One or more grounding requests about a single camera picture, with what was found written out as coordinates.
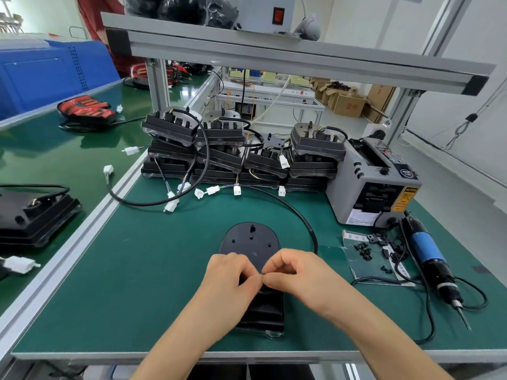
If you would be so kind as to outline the cluster of white connectors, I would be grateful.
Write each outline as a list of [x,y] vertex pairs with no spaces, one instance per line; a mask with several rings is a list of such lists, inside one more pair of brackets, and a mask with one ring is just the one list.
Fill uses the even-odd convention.
[[[187,181],[187,179],[188,179],[188,177],[186,174],[182,180],[182,183],[178,186],[178,189],[179,189],[177,191],[178,193],[183,193],[183,192],[190,190],[191,184]],[[200,200],[206,194],[210,196],[212,194],[219,192],[222,189],[232,187],[233,191],[234,191],[234,195],[240,196],[241,195],[241,186],[238,183],[238,181],[239,181],[239,178],[237,177],[235,184],[223,185],[223,186],[220,186],[220,185],[211,186],[211,187],[207,188],[206,191],[202,191],[202,190],[196,188],[194,193],[195,193],[195,196]],[[167,203],[163,209],[163,212],[173,212],[175,210],[175,208],[177,207],[178,203],[179,203],[179,199],[175,199],[174,201]]]

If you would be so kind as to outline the blue plastic crate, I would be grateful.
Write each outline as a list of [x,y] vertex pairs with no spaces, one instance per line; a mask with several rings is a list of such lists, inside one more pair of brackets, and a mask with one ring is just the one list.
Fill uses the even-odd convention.
[[0,36],[0,121],[119,80],[101,42]]

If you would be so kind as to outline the person's left hand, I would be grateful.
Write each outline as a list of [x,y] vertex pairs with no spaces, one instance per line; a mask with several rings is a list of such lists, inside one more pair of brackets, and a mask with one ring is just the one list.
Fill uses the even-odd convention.
[[260,274],[243,254],[212,255],[194,296],[198,309],[209,317],[237,324],[258,293],[242,292],[238,288],[241,273]]

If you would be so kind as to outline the black square lamp housing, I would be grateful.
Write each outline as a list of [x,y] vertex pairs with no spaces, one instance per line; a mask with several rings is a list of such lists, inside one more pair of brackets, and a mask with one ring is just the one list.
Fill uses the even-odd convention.
[[0,248],[42,248],[82,204],[57,184],[0,184]]

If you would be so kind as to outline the tall cardboard box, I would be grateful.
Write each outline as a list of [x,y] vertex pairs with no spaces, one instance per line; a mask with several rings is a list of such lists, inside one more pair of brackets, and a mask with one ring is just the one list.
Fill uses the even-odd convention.
[[373,123],[380,123],[386,119],[381,112],[386,113],[390,100],[396,91],[396,87],[372,84],[368,94],[366,95],[366,102],[362,110],[362,115]]

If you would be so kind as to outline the large white plug connector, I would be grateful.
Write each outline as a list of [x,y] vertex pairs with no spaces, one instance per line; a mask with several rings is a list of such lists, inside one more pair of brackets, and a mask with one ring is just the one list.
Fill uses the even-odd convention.
[[0,265],[15,274],[27,274],[35,268],[41,268],[41,264],[35,260],[21,256],[0,257]]

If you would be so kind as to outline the grey box with red switch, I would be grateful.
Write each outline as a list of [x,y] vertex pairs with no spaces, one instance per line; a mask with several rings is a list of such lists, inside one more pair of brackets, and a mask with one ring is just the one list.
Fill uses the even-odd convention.
[[291,32],[296,0],[237,0],[237,30],[284,34]]

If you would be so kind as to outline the green work mat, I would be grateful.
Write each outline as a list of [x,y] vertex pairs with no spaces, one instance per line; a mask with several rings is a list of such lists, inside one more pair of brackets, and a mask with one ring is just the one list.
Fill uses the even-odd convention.
[[[202,281],[212,254],[235,224],[269,226],[282,247],[313,250],[306,226],[283,204],[246,190],[210,198],[185,197],[172,214],[161,207],[117,206],[67,277],[13,349],[19,359],[141,359],[174,321]],[[341,249],[343,227],[324,194],[289,193],[285,198],[306,218],[318,239],[318,255],[347,281]],[[489,305],[466,312],[468,331],[456,312],[432,294],[436,335],[422,346],[435,361],[507,362],[507,288],[417,202],[410,209],[428,228],[454,274],[485,291]],[[414,339],[430,331],[421,289],[358,285],[369,300]],[[286,295],[285,332],[270,339],[234,330],[205,359],[318,361],[360,359],[339,330]]]

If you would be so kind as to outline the person's right forearm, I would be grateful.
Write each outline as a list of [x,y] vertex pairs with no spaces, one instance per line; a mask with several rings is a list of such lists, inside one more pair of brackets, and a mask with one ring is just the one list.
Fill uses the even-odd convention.
[[355,344],[377,380],[454,380],[356,288],[326,302],[323,315]]

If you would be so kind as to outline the green conveyor belt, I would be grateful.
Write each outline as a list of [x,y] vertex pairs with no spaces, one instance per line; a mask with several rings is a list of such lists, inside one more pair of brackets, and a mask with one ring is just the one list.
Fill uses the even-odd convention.
[[[184,106],[208,77],[191,76],[189,83],[169,91],[171,103]],[[128,87],[123,82],[88,94],[114,107],[122,105],[121,120],[144,118],[153,112],[149,91]],[[86,134],[64,131],[59,127],[61,122],[61,115],[51,109],[0,128],[0,184],[65,185],[71,189],[70,195],[82,204],[82,211],[55,233],[45,247],[23,250],[0,247],[2,257],[26,255],[45,265],[105,198],[103,167],[113,165],[114,181],[119,181],[139,158],[139,155],[125,155],[122,150],[146,145],[150,140],[143,133],[140,121]],[[33,270],[26,275],[9,274],[0,280],[0,317],[36,275]]]

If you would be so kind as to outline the clear plastic sheet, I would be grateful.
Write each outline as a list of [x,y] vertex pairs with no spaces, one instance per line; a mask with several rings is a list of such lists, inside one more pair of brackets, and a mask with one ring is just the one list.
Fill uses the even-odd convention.
[[381,234],[342,231],[343,251],[353,279],[358,283],[415,287],[414,274],[403,261],[408,257],[403,247]]

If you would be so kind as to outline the person's left forearm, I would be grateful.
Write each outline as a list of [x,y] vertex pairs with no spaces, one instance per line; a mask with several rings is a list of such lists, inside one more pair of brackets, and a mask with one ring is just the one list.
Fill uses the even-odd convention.
[[193,298],[130,380],[186,380],[203,354],[239,323],[248,305],[249,301]]

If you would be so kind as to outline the person's right hand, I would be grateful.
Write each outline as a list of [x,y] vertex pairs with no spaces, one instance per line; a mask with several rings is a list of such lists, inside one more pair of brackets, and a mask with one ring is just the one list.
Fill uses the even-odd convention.
[[264,265],[262,274],[302,275],[304,289],[286,293],[334,323],[341,321],[345,314],[344,307],[354,299],[354,288],[312,252],[283,248]]

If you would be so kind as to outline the blue black electric screwdriver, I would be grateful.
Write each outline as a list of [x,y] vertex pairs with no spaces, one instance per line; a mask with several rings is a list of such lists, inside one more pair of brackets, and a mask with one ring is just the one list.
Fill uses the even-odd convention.
[[404,211],[401,230],[406,237],[422,276],[441,299],[458,312],[466,328],[471,327],[463,313],[463,298],[446,259],[436,245],[433,237],[414,215]]

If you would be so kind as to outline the black oval lamp housing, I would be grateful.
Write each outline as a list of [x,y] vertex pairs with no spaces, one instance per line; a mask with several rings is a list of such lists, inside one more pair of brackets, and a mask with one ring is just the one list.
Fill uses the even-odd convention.
[[[280,249],[273,230],[256,222],[243,222],[232,226],[225,234],[219,254],[237,253],[245,255],[258,272]],[[278,339],[284,333],[283,293],[263,285],[250,302],[236,330],[262,334]]]

